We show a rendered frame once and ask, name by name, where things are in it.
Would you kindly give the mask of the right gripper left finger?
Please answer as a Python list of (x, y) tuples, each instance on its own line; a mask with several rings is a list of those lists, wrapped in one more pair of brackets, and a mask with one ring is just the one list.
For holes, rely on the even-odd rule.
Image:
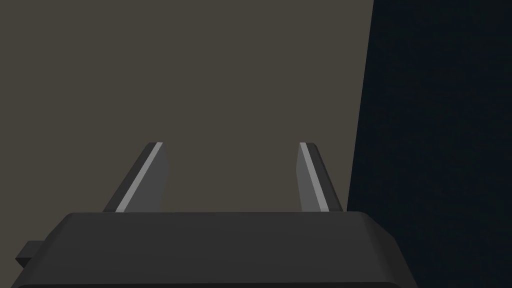
[(156, 213), (169, 177), (169, 161), (162, 142), (148, 143), (103, 209), (104, 213)]

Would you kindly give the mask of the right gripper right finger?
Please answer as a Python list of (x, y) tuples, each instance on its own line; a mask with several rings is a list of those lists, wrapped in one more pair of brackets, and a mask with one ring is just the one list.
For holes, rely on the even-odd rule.
[(299, 143), (295, 173), (302, 212), (344, 211), (314, 143)]

